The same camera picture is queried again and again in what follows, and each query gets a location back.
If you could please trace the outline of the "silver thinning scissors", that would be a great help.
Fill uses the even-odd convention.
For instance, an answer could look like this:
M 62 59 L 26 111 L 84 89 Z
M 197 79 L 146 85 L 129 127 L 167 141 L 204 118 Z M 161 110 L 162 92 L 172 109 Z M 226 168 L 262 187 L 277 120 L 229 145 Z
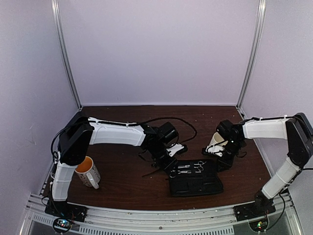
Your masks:
M 198 161 L 195 163 L 179 165 L 179 166 L 177 166 L 177 169 L 179 169 L 179 170 L 191 170 L 192 173 L 202 173 L 204 171 L 203 166 L 205 164 L 206 164 L 206 162 Z

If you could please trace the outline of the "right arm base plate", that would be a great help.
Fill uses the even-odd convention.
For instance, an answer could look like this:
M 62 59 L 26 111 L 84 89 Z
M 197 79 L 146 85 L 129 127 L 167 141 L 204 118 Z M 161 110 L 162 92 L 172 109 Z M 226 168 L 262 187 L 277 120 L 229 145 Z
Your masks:
M 270 205 L 267 209 L 260 209 L 256 207 L 255 203 L 235 206 L 233 209 L 237 221 L 250 220 L 257 217 L 266 216 L 268 213 L 276 212 L 274 205 Z

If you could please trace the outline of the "silver plain hair scissors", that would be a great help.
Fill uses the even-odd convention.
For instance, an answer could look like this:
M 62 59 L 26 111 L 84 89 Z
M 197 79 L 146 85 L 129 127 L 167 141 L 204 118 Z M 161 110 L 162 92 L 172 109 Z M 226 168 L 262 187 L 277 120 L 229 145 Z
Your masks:
M 192 171 L 191 170 L 179 170 L 179 169 L 176 169 L 176 170 L 172 170 L 169 174 L 169 177 L 170 178 L 176 178 L 177 176 L 179 175 L 186 175 L 186 174 L 191 174 Z

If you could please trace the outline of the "black zip tool case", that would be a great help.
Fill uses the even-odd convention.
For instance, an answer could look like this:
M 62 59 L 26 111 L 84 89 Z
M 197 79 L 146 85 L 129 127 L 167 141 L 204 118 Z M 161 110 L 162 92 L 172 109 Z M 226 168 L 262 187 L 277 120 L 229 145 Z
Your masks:
M 186 165 L 198 161 L 206 162 L 202 173 L 179 175 L 169 177 L 170 194 L 173 197 L 192 197 L 219 194 L 224 191 L 224 186 L 217 175 L 216 163 L 213 160 L 181 160 L 172 168 L 176 170 L 179 165 Z

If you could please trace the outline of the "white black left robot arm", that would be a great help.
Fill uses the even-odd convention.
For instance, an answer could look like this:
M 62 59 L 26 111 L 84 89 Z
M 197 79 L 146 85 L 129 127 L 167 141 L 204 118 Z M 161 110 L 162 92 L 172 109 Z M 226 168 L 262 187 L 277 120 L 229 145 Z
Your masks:
M 59 217 L 69 215 L 70 206 L 65 203 L 68 189 L 74 170 L 85 159 L 90 145 L 109 143 L 140 147 L 152 155 L 157 167 L 170 173 L 177 160 L 166 145 L 176 137 L 178 132 L 170 122 L 152 127 L 145 123 L 113 122 L 92 117 L 72 119 L 59 134 L 51 209 Z

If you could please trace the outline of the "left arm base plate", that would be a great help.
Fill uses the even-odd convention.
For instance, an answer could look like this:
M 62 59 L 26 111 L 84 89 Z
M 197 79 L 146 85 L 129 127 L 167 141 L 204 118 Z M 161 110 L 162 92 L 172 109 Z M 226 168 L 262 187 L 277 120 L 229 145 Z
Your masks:
M 85 221 L 87 211 L 87 207 L 70 204 L 67 200 L 55 201 L 53 200 L 52 195 L 48 196 L 48 202 L 45 207 L 46 214 L 78 222 Z

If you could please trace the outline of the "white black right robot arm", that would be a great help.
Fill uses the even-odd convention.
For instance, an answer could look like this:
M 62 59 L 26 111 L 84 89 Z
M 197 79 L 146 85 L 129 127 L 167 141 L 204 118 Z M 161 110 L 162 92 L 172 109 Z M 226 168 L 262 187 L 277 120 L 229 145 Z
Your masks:
M 218 171 L 233 166 L 234 158 L 246 146 L 246 140 L 264 139 L 274 143 L 285 142 L 273 153 L 280 157 L 276 172 L 255 194 L 251 212 L 261 216 L 272 205 L 273 198 L 292 183 L 313 155 L 313 127 L 304 113 L 293 116 L 244 119 L 239 123 L 221 121 L 217 133 L 226 144 L 217 159 Z

